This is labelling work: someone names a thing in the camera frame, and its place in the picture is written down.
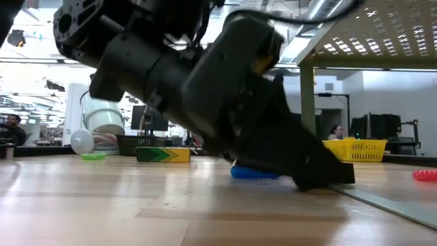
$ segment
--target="seated person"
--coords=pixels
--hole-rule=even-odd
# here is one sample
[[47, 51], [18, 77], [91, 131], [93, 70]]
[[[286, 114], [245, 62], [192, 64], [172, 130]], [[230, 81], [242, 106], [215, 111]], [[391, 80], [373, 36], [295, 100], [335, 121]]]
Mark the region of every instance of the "seated person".
[[3, 131], [0, 131], [0, 144], [10, 143], [17, 146], [25, 144], [26, 132], [18, 126], [20, 122], [19, 115], [8, 115], [6, 124], [0, 124], [0, 128], [3, 129]]
[[328, 140], [340, 140], [343, 139], [343, 127], [339, 125], [334, 125], [330, 130], [330, 135]]

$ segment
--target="plastic basket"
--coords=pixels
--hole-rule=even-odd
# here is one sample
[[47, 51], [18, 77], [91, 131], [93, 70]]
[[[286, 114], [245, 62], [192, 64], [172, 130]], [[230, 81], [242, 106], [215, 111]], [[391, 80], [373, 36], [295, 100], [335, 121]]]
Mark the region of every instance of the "plastic basket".
[[164, 147], [164, 137], [117, 135], [118, 149], [123, 156], [136, 156], [137, 147]]
[[327, 140], [323, 144], [341, 161], [381, 162], [387, 140]]

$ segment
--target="red object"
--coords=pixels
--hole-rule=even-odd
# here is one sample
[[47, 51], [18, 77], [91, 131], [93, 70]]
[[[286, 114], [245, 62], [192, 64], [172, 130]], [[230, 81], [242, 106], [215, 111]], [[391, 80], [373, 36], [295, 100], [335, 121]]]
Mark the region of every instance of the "red object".
[[195, 146], [197, 146], [197, 147], [202, 146], [203, 142], [200, 138], [198, 138], [197, 136], [194, 136], [194, 134], [192, 135], [192, 138], [193, 138], [193, 143]]
[[417, 170], [412, 177], [418, 181], [437, 181], [437, 170]]

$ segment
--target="blue toy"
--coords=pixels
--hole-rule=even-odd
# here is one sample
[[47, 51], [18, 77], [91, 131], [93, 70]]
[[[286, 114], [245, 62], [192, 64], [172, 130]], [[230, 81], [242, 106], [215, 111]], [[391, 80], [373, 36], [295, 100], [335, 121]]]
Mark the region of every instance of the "blue toy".
[[231, 175], [234, 178], [238, 179], [250, 179], [250, 180], [259, 180], [259, 179], [271, 179], [275, 180], [281, 177], [281, 175], [271, 174], [267, 172], [255, 171], [247, 167], [239, 167], [234, 165], [231, 168]]

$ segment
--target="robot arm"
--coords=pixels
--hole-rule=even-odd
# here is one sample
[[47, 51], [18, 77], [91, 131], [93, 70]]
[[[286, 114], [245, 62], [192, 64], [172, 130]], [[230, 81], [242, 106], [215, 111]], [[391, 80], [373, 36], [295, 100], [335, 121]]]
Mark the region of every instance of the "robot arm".
[[1, 1], [0, 2], [0, 48], [5, 42], [15, 16], [20, 12], [25, 0]]
[[[352, 7], [362, 2], [353, 0]], [[92, 97], [120, 101], [129, 92], [201, 135], [203, 148], [212, 154], [291, 176], [301, 191], [353, 183], [352, 165], [338, 161], [292, 119], [281, 80], [262, 76], [277, 63], [283, 43], [268, 24], [272, 15], [233, 12], [215, 42], [206, 50], [199, 46], [210, 6], [223, 4], [224, 0], [71, 0], [55, 14], [57, 48], [97, 68], [89, 88]], [[348, 11], [327, 20], [294, 23], [333, 21]], [[187, 48], [171, 48], [172, 40], [181, 38], [187, 40]]]

